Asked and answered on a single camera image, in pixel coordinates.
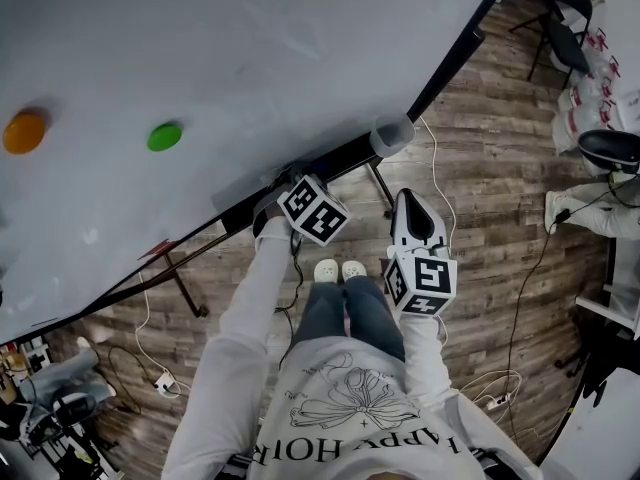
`white cable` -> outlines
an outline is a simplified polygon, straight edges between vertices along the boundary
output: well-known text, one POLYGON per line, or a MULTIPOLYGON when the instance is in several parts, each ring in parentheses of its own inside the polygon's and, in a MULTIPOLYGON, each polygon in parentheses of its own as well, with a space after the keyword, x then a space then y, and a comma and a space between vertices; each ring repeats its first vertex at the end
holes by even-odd
POLYGON ((543 434, 538 434, 538 431, 533 428, 533 427, 529 427, 529 428, 523 428, 522 430, 518 430, 518 432, 516 432, 515 434, 512 434, 511 436, 509 436, 510 438, 514 438, 515 436, 519 435, 519 434, 523 434, 524 432, 528 432, 528 431, 533 431, 533 433, 536 435, 536 437, 538 439, 542 439, 544 437, 547 437, 548 435, 552 434, 559 426, 560 423, 562 423, 562 421, 564 420, 564 417, 567 415, 566 412, 564 412, 562 414, 562 417, 560 418, 560 420, 558 421, 558 423, 556 423, 553 427, 551 427, 551 429, 547 430, 546 432, 544 432, 543 434))
MULTIPOLYGON (((140 277, 140 282, 144 282, 142 279, 142 273, 138 272, 138 276, 140 277)), ((153 357, 151 357, 149 354, 147 354, 144 349, 142 348, 142 343, 140 343, 140 337, 138 336, 138 332, 140 332, 142 330, 142 328, 147 325, 147 323, 149 322, 149 319, 151 318, 151 307, 149 306, 149 296, 147 295, 147 290, 144 290, 144 302, 147 306, 147 318, 145 319, 145 321, 142 323, 141 326, 136 327, 136 330, 134 332, 134 335, 136 337, 136 342, 138 343, 138 348, 140 349, 140 352, 142 352, 142 354, 149 360, 151 361, 153 364, 155 364, 156 366, 158 366, 159 368, 162 369, 162 371, 166 374, 169 375, 169 377, 171 378, 171 380, 173 381, 173 383, 178 386, 178 392, 177 393, 171 393, 171 394, 166 394, 166 393, 160 393, 158 391, 158 393, 160 394, 160 396, 164 397, 164 398, 168 398, 169 400, 173 400, 175 398, 178 398, 181 394, 182 394, 182 388, 180 386, 184 386, 185 388, 187 388, 189 391, 191 391, 191 387, 188 386, 187 384, 185 384, 184 382, 179 382, 175 375, 173 375, 173 372, 171 370, 169 370, 169 368, 167 368, 166 366, 164 366, 163 364, 160 364, 158 361, 156 361, 153 357)))
POLYGON ((442 324, 442 330, 444 331, 444 343, 442 344, 442 348, 444 348, 449 341, 449 331, 447 331, 447 326, 444 325, 444 320, 442 320, 442 317, 437 316, 436 318, 440 320, 440 324, 442 324))
MULTIPOLYGON (((515 400, 516 400, 516 396, 518 396, 518 392, 520 390, 520 386, 522 385, 522 375, 520 375, 519 372, 517 372, 516 370, 494 370, 491 372, 487 372, 484 375, 480 375, 480 377, 478 377, 477 379, 472 380, 471 382, 469 382, 466 386, 464 386, 461 390, 460 393, 462 393, 465 389, 467 389, 469 386, 471 386, 472 384, 475 384, 476 382, 478 382, 479 380, 484 379, 485 377, 489 376, 489 375, 495 375, 496 373, 500 374, 500 373, 508 373, 509 375, 515 375, 518 379, 518 384, 516 384, 516 387, 513 389, 513 391, 508 392, 507 396, 507 408, 504 410, 504 412, 500 415, 500 417, 495 421, 496 424, 500 423, 500 421, 502 420, 502 418, 504 418, 505 414, 507 414, 507 411, 509 410, 510 406, 513 406, 515 400)), ((487 384, 484 389, 482 391, 480 391, 480 393, 478 393, 476 395, 476 397, 472 400, 473 403, 478 403, 481 400, 484 400, 485 398, 490 398, 491 400, 493 400, 494 403, 498 403, 497 400, 491 396, 491 395, 485 395, 485 391, 487 391, 492 385, 496 384, 497 382, 500 382, 504 379, 509 378, 508 375, 502 375, 501 377, 498 377, 497 379, 492 380, 491 382, 489 382, 489 384, 487 384)))
MULTIPOLYGON (((522 376, 516 371, 516 370, 509 370, 510 374, 514 373, 516 374, 519 378, 522 378, 522 376)), ((465 389, 467 389, 469 386, 471 386, 471 384, 475 384, 476 382, 478 382, 479 380, 484 379, 485 377, 487 377, 488 375, 493 375, 494 373, 507 373, 507 370, 493 370, 490 372, 485 373, 484 375, 480 375, 480 377, 478 377, 477 379, 473 379, 471 382, 469 382, 465 387, 463 387, 460 390, 460 393, 462 393, 465 389)))
POLYGON ((433 157, 431 158, 431 175, 433 176, 433 186, 436 187, 436 190, 442 196, 442 199, 444 199, 445 202, 447 203, 449 210, 451 210, 451 216, 453 217, 453 226, 451 227, 451 233, 449 233, 449 246, 448 246, 449 256, 451 256, 451 248, 453 247, 453 232, 456 230, 456 225, 458 223, 456 219, 456 212, 453 211, 453 206, 451 206, 451 203, 449 202, 447 197, 442 193, 442 190, 440 190, 440 187, 438 187, 438 183, 436 182, 436 153, 438 152, 438 139, 436 139, 436 136, 433 134, 433 132, 431 131, 431 128, 429 128, 429 125, 423 119, 422 116, 420 116, 420 120, 425 125, 425 127, 427 128, 427 131, 429 132, 429 135, 431 135, 431 138, 433 139, 433 157))

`black table frame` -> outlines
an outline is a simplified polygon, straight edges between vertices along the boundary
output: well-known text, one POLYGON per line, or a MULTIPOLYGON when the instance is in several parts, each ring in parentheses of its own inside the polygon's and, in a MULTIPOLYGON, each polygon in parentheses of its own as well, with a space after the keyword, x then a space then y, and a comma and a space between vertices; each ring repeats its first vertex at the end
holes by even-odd
MULTIPOLYGON (((412 122, 415 122, 423 114, 423 112, 433 102, 438 94, 440 94, 442 89, 444 89, 444 87, 451 81, 451 79, 462 68, 467 60, 469 60, 471 55, 473 55, 473 53, 482 44, 482 42, 484 41, 484 34, 478 28, 478 26, 482 19, 489 12, 489 9, 495 1, 496 0, 482 0, 475 13, 472 15, 471 19, 458 36, 458 39, 452 45, 451 49, 442 60, 427 85, 424 87, 414 104, 407 112, 407 115, 412 122)), ((386 187, 386 184, 384 184, 384 180, 382 180, 382 177, 377 170, 377 165, 380 163, 380 161, 381 158, 375 154, 373 148, 369 144, 369 134, 367 133, 316 159, 310 164, 309 172, 315 173, 320 177, 320 179, 326 182, 330 182, 353 171, 358 167, 366 164, 371 164, 376 179, 381 183, 381 186, 383 187, 385 197, 391 202, 393 201, 393 197, 391 196, 391 193, 386 187)), ((199 317, 205 315, 208 312, 206 306, 196 307, 178 274, 178 269, 185 266, 187 263, 194 260, 201 254, 212 249, 216 245, 224 242, 228 238, 231 238, 232 236, 238 234, 240 231, 251 226, 253 222, 253 208, 268 192, 269 189, 265 188, 254 193, 235 206, 207 221, 181 240, 171 243, 166 249, 162 250, 158 255, 151 258, 144 265, 131 273, 131 275, 113 286, 100 298, 89 304, 84 310, 80 311, 79 313, 76 313, 75 315, 63 320, 52 321, 45 327, 41 327, 37 330, 34 330, 33 332, 24 334, 23 336, 18 338, 18 341, 26 341, 33 337, 41 336, 46 332, 50 332, 54 329, 62 327, 86 315, 90 315, 96 311, 99 311, 100 309, 104 309, 113 304, 122 302, 129 297, 138 295, 146 290, 149 290, 150 288, 154 288, 172 279, 175 280, 178 284, 178 288, 187 301, 187 304, 189 305, 189 308, 193 312, 194 316, 199 317), (168 256, 168 253, 171 252, 171 250, 175 249, 179 245, 183 244, 190 238, 194 237, 195 235, 218 221, 222 222, 226 230, 226 233, 224 235, 203 245, 199 249, 186 255, 184 258, 175 263, 171 261, 168 256), (143 269, 147 268, 151 263, 153 263, 160 257, 164 257, 165 261, 167 262, 167 268, 165 270, 163 270, 159 274, 156 274, 151 279, 140 282, 135 286, 115 291, 120 286, 122 286, 122 284, 127 282, 133 276, 137 275, 143 269)))

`floor plank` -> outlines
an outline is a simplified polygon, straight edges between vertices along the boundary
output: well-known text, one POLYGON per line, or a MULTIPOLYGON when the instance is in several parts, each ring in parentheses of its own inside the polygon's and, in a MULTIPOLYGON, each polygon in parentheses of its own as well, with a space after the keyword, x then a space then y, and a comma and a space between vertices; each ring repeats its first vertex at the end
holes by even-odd
MULTIPOLYGON (((529 269, 538 261, 546 234, 543 228, 544 193, 566 188, 587 177, 579 159, 557 158, 550 121, 562 76, 539 68, 532 83, 526 81, 536 46, 534 33, 508 34, 508 28, 536 12, 532 0, 504 0, 482 23, 487 40, 436 102, 425 112, 439 141, 436 172, 441 189, 458 217, 454 257, 459 261, 458 297, 443 318, 449 332, 444 358, 455 387, 507 364, 509 337, 516 298, 529 269)), ((385 160, 380 172, 392 192, 402 187, 417 190, 441 212, 447 226, 448 208, 438 196, 431 176, 433 143, 417 122, 417 137, 398 155, 385 160)), ((306 244, 300 265, 307 280, 293 311, 299 318, 309 290, 313 267, 320 259, 358 259, 372 276, 379 276, 380 258, 389 245, 389 222, 380 188, 366 168, 331 184, 332 192, 354 215, 338 239, 326 249, 306 244)), ((219 236, 214 226, 172 253, 175 260, 219 236)), ((513 406, 514 426, 523 450, 535 459, 544 450, 577 386, 553 367, 557 358, 579 345, 571 323, 574 298, 596 290, 604 279, 607 241, 572 227, 562 226, 549 241, 540 268, 523 293, 513 348, 513 367, 524 383, 513 406)), ((192 317, 177 287, 169 282, 149 291, 151 318, 140 333, 148 352, 166 363, 179 380, 190 383, 208 336, 218 330, 237 284, 253 257, 253 240, 241 233, 181 270, 198 303, 211 310, 207 319, 192 317)), ((145 271, 148 278, 162 265, 145 271)), ((296 276, 287 272, 282 301, 293 296, 296 276)), ((75 322, 47 336, 54 357, 75 353, 75 337, 105 339, 97 345, 101 370, 119 388, 107 362, 111 345, 136 351, 134 329, 146 317, 144 298, 122 304, 75 322)), ((277 379, 277 361, 290 334, 282 315, 274 317, 270 354, 274 359, 268 393, 277 379)), ((114 364, 127 388, 142 407, 142 415, 111 410, 98 418, 98 430, 118 446, 108 454, 130 478, 159 478, 167 448, 186 406, 186 398, 169 401, 154 395, 145 384, 134 359, 119 351, 114 364)), ((160 370, 145 361, 152 375, 160 370)), ((470 388, 473 396, 487 385, 470 388)), ((494 419, 499 414, 491 413, 494 419)), ((500 425, 511 433, 508 418, 500 425)))

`white sweatshirt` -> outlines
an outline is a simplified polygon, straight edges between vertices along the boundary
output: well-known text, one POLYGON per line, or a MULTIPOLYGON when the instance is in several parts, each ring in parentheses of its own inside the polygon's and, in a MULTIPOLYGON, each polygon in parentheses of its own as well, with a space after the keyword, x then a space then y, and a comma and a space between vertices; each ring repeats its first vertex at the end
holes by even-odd
POLYGON ((203 352, 164 480, 213 479, 233 454, 252 457, 252 480, 364 480, 382 472, 483 479, 470 445, 506 452, 523 478, 542 478, 480 409, 450 388, 438 323, 416 315, 401 319, 406 363, 352 338, 296 345, 256 436, 266 340, 289 257, 286 220, 271 219, 256 246, 221 332, 203 352))

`blue jeans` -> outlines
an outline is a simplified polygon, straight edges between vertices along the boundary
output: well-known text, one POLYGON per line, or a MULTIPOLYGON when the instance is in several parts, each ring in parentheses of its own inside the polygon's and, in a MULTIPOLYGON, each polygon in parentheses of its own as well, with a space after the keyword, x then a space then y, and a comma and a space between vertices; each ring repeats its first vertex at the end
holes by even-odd
POLYGON ((324 336, 347 336, 343 308, 351 319, 351 337, 404 362, 402 333, 375 283, 355 276, 344 285, 314 283, 291 347, 324 336))

